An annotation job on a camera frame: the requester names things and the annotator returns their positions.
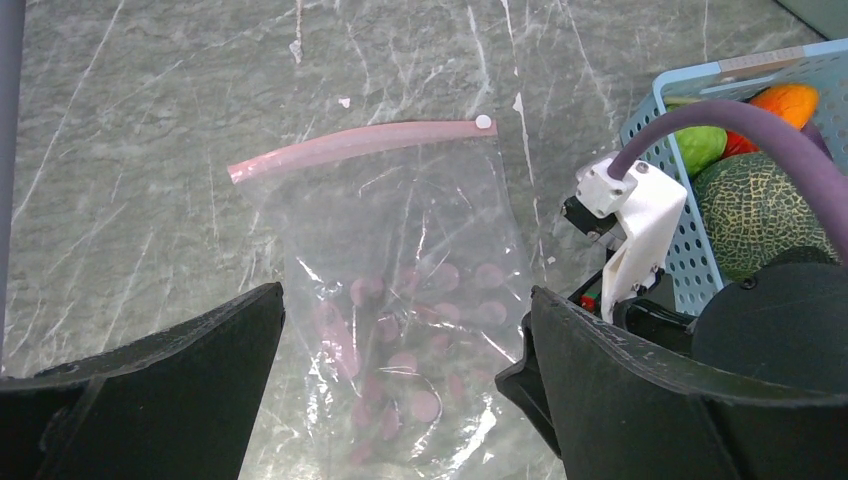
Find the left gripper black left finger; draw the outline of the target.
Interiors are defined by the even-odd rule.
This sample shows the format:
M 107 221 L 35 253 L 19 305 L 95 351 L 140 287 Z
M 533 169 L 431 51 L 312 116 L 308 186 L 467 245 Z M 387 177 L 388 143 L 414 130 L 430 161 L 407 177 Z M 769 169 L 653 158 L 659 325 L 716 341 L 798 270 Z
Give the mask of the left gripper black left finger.
M 1 381 L 5 479 L 235 479 L 285 322 L 267 283 L 116 349 Z

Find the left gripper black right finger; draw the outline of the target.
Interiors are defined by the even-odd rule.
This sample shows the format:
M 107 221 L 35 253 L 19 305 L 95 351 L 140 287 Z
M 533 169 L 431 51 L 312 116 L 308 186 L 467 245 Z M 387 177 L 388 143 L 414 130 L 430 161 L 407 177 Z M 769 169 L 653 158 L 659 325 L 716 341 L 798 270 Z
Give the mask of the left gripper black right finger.
M 847 399 L 722 371 L 534 287 L 495 383 L 571 479 L 843 479 Z

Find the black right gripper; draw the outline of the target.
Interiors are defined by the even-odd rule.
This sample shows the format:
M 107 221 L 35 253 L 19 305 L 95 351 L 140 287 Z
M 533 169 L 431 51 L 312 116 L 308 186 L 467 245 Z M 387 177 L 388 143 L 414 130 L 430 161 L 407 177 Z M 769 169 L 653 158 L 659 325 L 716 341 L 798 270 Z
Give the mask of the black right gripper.
M 695 318 L 637 298 L 639 328 L 569 311 L 576 391 L 844 391 L 847 269 L 795 248 L 718 292 Z

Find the orange mango fruit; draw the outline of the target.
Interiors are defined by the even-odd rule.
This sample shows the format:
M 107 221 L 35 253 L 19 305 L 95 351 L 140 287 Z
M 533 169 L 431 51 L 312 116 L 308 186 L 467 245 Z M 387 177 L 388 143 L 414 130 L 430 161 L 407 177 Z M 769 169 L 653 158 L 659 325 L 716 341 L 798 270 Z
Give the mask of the orange mango fruit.
M 803 131 L 810 123 L 820 100 L 817 89 L 806 84 L 783 84 L 770 87 L 752 97 L 748 103 L 766 110 Z M 731 131 L 727 132 L 727 142 L 722 159 L 735 155 L 758 152 L 760 148 L 747 138 Z

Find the clear zip top bag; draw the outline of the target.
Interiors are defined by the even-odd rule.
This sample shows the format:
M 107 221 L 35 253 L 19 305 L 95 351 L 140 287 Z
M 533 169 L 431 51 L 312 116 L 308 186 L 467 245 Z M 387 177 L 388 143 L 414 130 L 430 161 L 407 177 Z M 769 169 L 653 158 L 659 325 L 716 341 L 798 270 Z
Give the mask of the clear zip top bag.
M 495 375 L 532 272 L 497 126 L 354 128 L 229 167 L 282 244 L 283 354 L 250 454 L 269 479 L 528 479 L 550 455 Z

